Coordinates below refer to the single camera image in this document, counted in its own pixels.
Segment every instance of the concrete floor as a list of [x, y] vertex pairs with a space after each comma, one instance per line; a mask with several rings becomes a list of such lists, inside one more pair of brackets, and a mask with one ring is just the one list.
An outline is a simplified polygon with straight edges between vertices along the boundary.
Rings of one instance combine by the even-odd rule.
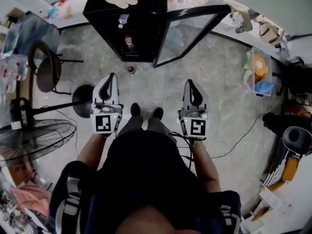
[[[123, 63], [93, 29], [84, 26], [64, 30], [58, 52], [66, 59], [83, 59], [84, 63], [64, 63], [57, 85], [58, 91], [72, 93], [83, 84], [96, 85], [106, 75], [114, 72], [118, 77], [119, 102], [124, 104], [123, 118], [119, 130], [130, 118], [130, 106], [137, 102], [147, 120], [157, 106], [164, 109], [164, 124], [172, 131], [182, 133], [177, 121], [177, 110], [182, 107], [185, 81], [198, 82], [209, 97], [208, 137], [205, 141], [211, 157], [227, 153], [248, 132], [255, 119], [263, 113], [280, 110], [281, 97], [275, 95], [278, 80], [271, 97], [257, 97], [247, 91], [242, 82], [242, 55], [248, 48], [233, 41], [208, 35], [183, 59], [156, 69], [150, 63]], [[136, 73], [131, 75], [126, 68], [132, 65]], [[34, 83], [33, 107], [71, 102], [68, 95], [44, 94]], [[60, 110], [78, 123], [78, 138], [74, 136], [67, 144], [37, 160], [40, 176], [47, 182], [56, 183], [64, 166], [77, 158], [92, 134], [90, 119], [80, 118], [72, 108]], [[36, 118], [61, 118], [53, 111]], [[115, 135], [105, 145], [101, 164]], [[258, 119], [251, 132], [227, 156], [214, 159], [223, 190], [237, 191], [241, 196], [242, 210], [247, 210], [259, 193], [259, 181], [266, 167], [275, 135], [263, 127]], [[177, 139], [179, 147], [185, 147]], [[181, 154], [189, 155], [189, 149], [180, 148]]]

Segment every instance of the pink cloth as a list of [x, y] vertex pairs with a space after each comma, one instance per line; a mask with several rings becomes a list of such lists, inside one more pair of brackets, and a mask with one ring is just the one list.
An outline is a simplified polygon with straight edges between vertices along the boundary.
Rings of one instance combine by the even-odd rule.
[[46, 217], [49, 215], [48, 193], [33, 182], [28, 181], [27, 184], [20, 189], [11, 188], [11, 192], [21, 208], [40, 212]]

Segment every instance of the black cabinet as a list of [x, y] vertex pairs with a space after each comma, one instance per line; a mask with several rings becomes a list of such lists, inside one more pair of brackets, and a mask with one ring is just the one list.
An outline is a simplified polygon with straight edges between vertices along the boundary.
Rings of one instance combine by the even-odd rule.
[[[211, 5], [167, 12], [167, 0], [138, 0], [122, 9], [104, 0], [88, 0], [83, 14], [122, 61], [158, 67], [183, 58], [230, 11], [228, 5]], [[129, 17], [119, 28], [122, 14]], [[126, 44], [127, 36], [133, 48]]]

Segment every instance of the shoe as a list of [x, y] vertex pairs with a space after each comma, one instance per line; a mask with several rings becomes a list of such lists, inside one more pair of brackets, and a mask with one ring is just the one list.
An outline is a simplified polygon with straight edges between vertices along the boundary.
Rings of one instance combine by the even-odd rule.
[[141, 109], [137, 103], [133, 103], [130, 109], [131, 116], [141, 116]]
[[157, 108], [154, 110], [154, 112], [153, 112], [153, 114], [152, 114], [152, 117], [155, 117], [155, 118], [158, 118], [159, 120], [161, 120], [162, 117], [163, 117], [163, 115], [164, 115], [163, 109], [162, 109], [161, 107], [157, 107]]

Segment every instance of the fan base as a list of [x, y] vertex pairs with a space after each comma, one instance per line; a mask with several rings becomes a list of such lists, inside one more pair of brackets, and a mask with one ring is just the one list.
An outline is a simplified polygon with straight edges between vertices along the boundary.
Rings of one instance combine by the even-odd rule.
[[73, 106], [76, 114], [82, 118], [90, 118], [90, 114], [93, 112], [91, 108], [93, 89], [94, 86], [82, 85], [74, 92], [72, 102], [85, 101], [82, 105]]

